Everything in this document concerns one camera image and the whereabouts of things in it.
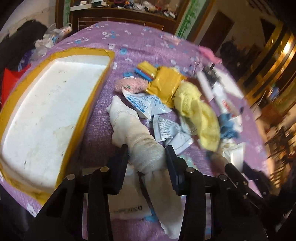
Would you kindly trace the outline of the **pink knitted soft item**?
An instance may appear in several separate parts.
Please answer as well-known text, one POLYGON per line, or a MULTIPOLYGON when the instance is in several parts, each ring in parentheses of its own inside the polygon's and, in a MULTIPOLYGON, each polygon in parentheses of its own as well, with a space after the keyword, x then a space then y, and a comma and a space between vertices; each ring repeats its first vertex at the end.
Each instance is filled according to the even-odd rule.
POLYGON ((144 92, 148 86, 148 81, 139 77, 122 78, 116 80, 114 84, 114 91, 121 92, 122 89, 127 90, 130 93, 144 92))

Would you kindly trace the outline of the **black motor part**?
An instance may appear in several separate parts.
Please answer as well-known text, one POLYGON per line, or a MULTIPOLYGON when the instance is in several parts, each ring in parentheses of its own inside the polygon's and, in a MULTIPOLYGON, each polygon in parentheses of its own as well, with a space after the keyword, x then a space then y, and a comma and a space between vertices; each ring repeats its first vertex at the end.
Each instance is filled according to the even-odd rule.
POLYGON ((202 72, 205 74, 206 78, 211 82, 216 82, 220 77, 217 75, 214 70, 215 64, 207 65, 202 69, 202 72))

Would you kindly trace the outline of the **purple floral tablecloth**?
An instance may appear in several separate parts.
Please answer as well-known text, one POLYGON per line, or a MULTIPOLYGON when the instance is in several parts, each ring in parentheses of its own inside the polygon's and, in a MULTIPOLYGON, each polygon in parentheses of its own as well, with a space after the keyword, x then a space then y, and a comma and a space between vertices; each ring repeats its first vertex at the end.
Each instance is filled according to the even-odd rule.
MULTIPOLYGON (((51 48, 39 61, 31 67, 18 81, 19 84, 35 67, 55 52, 60 52, 71 47, 110 49, 115 52, 113 70, 110 73, 99 99, 93 109, 93 114, 88 122, 86 132, 81 144, 80 157, 82 167, 95 167, 102 165, 111 156, 116 147, 111 143, 112 128, 109 123, 106 107, 109 105, 113 93, 113 85, 123 73, 132 72, 133 68, 142 61, 152 65, 176 67, 182 74, 192 74, 195 63, 207 65, 207 58, 200 55, 197 45, 188 41, 181 41, 178 45, 161 38, 165 32, 144 27, 141 25, 100 22, 81 30, 62 40, 51 48)), ((229 95, 229 99, 236 108, 244 107, 242 114, 243 132, 240 141, 245 142, 245 161, 252 168, 267 172, 266 151, 262 138, 253 119, 245 99, 229 95)), ((191 145, 184 151, 197 168, 206 175, 212 175, 209 162, 205 159, 205 151, 191 145)), ((18 202, 21 209, 27 210, 27 218, 34 219, 42 206, 27 194, 20 192, 8 184, 1 175, 1 185, 18 202)), ((114 220, 112 221, 114 240, 171 240, 161 228, 160 223, 146 220, 114 220)))

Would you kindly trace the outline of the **white foam box yellow tape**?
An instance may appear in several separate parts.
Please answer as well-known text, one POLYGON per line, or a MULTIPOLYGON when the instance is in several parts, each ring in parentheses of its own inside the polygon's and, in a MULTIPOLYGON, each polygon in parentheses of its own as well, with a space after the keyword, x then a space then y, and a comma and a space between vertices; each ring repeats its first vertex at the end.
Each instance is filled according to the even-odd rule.
POLYGON ((72 47, 51 54, 15 87, 1 110, 1 174, 44 204, 66 175, 112 71, 115 53, 72 47))

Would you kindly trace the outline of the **small pink packet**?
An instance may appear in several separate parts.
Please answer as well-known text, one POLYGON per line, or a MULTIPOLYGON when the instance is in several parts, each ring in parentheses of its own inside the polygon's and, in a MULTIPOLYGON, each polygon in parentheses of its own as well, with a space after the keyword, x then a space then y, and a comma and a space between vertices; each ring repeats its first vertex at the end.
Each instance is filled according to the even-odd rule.
POLYGON ((177 36, 175 35, 170 35, 170 34, 163 34, 161 36, 161 38, 164 40, 164 41, 167 41, 171 44, 174 44, 174 45, 178 45, 180 44, 180 42, 182 41, 182 39, 178 38, 177 36))

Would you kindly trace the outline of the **clear plastic bag bundle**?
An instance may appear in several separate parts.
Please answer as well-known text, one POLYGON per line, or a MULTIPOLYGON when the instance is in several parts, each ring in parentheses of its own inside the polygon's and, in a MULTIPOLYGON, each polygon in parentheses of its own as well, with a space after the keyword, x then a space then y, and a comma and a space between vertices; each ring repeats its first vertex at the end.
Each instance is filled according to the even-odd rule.
POLYGON ((58 29, 56 23, 51 25, 44 33, 42 39, 36 40, 34 46, 34 52, 32 53, 31 60, 37 61, 41 57, 45 56, 49 49, 54 45, 61 42, 72 32, 72 24, 67 23, 66 26, 58 29))

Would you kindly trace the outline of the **yellow packet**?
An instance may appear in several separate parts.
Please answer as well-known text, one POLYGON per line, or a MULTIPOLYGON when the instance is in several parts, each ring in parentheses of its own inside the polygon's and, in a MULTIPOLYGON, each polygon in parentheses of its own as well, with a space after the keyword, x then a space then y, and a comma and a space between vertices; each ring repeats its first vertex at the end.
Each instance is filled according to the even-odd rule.
POLYGON ((180 83, 186 79, 187 77, 175 68, 161 66, 158 68, 156 77, 148 84, 145 91, 148 94, 156 95, 169 108, 174 108, 173 97, 175 92, 180 83))

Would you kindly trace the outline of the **white packet red print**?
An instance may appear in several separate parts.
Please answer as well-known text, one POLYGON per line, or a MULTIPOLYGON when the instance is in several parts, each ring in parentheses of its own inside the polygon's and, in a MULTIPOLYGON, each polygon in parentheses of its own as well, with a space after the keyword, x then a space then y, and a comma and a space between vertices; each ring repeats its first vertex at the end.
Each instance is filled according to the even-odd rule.
POLYGON ((237 109, 228 96, 224 86, 217 80, 213 86, 210 85, 209 80, 206 78, 202 71, 196 73, 197 80, 201 85, 201 89, 204 92, 204 97, 208 101, 215 100, 220 108, 221 113, 230 113, 231 118, 237 118, 241 116, 239 109, 237 109))

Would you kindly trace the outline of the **yellow blue sachet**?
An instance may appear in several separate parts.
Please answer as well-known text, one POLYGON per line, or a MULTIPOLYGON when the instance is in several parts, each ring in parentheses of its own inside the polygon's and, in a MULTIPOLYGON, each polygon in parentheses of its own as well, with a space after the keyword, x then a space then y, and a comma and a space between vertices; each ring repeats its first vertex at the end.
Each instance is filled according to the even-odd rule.
POLYGON ((147 80, 148 82, 153 81, 158 73, 158 69, 148 63, 148 61, 143 61, 137 64, 134 71, 137 75, 147 80))

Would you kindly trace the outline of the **white desiccant packet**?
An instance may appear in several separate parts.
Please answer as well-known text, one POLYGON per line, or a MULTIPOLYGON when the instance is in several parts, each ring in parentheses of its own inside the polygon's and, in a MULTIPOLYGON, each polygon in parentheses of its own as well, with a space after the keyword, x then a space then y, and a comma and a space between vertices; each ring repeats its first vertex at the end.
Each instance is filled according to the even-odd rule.
POLYGON ((167 107, 156 95, 147 93, 130 93, 122 88, 124 97, 138 112, 140 118, 150 120, 154 115, 170 113, 171 108, 167 107))

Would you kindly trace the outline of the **white cloth towel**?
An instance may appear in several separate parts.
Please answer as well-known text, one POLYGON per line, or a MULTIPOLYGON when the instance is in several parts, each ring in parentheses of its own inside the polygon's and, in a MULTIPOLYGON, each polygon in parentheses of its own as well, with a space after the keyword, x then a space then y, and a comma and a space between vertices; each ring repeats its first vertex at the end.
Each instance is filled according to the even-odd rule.
POLYGON ((135 110, 118 96, 107 107, 113 128, 112 143, 128 146, 129 162, 144 175, 144 184, 162 229, 169 238, 178 238, 184 215, 181 197, 172 188, 165 148, 143 125, 135 110))

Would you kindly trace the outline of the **blue soft cloth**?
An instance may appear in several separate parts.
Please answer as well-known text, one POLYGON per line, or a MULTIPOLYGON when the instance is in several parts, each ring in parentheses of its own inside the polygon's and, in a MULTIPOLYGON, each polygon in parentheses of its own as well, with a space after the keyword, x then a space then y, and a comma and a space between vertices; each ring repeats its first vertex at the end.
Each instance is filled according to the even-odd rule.
POLYGON ((234 130, 234 122, 230 119, 229 113, 220 114, 218 121, 221 139, 239 138, 239 132, 234 130))

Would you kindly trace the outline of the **white printed wrapper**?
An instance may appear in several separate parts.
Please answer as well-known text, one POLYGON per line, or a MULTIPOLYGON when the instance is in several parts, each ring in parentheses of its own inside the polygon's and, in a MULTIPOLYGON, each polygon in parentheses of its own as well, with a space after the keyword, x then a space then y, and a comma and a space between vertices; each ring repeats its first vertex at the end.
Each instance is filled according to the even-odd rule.
POLYGON ((172 146, 176 155, 181 154, 194 143, 192 136, 183 132, 181 126, 172 120, 155 115, 152 125, 155 140, 164 142, 165 147, 172 146))

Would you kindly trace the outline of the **black suitcase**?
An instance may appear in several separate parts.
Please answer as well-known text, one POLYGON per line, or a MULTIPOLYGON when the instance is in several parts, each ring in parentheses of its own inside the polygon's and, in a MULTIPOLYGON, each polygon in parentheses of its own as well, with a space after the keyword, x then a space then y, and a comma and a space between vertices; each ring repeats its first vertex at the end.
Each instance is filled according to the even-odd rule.
POLYGON ((39 21, 29 20, 11 36, 6 35, 1 42, 1 76, 5 68, 17 69, 24 54, 34 48, 36 40, 42 39, 47 29, 39 21))

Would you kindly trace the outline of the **red shopping bag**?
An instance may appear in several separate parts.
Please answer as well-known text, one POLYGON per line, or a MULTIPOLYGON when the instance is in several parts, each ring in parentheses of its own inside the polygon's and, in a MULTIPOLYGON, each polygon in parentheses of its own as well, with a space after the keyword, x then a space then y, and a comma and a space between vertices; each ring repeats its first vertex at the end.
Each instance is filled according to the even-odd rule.
POLYGON ((15 87, 16 83, 19 81, 22 75, 30 68, 30 66, 31 65, 28 64, 20 72, 9 70, 7 68, 4 69, 3 81, 1 84, 1 107, 3 107, 8 96, 15 87))

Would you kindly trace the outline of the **yellow towel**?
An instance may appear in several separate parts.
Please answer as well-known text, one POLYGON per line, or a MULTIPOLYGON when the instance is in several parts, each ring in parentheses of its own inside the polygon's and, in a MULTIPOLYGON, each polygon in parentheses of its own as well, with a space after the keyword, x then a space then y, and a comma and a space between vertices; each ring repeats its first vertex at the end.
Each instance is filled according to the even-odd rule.
POLYGON ((175 109, 196 127, 200 145, 215 152, 220 143, 219 122, 213 109, 201 100, 201 96, 196 85, 183 81, 175 92, 173 102, 175 109))

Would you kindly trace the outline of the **wooden sideboard cabinet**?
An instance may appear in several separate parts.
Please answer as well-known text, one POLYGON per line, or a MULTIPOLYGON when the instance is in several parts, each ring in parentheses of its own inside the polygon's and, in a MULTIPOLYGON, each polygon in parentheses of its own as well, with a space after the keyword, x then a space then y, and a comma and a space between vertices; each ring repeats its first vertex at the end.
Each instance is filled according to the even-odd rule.
POLYGON ((70 12, 70 23, 74 32, 78 32, 99 22, 121 22, 152 27, 174 34, 177 21, 160 14, 118 8, 88 8, 70 12))

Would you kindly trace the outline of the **white paper sheet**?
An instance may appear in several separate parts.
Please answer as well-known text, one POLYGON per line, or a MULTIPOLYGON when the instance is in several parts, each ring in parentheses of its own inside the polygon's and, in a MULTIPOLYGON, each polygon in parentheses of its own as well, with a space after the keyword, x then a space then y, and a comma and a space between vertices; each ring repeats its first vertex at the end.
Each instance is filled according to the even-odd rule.
POLYGON ((239 99, 244 98, 242 91, 239 89, 230 74, 225 73, 216 67, 214 67, 214 71, 216 72, 216 75, 218 76, 220 83, 224 86, 226 92, 236 96, 239 99))

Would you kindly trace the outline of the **pink cloth at table edge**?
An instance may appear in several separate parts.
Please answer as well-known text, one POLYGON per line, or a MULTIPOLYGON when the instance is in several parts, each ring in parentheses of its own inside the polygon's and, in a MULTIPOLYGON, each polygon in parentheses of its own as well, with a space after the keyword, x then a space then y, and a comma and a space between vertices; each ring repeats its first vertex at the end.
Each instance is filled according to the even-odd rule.
POLYGON ((218 58, 211 49, 203 46, 199 46, 199 51, 201 55, 208 58, 214 64, 222 64, 222 59, 218 58))

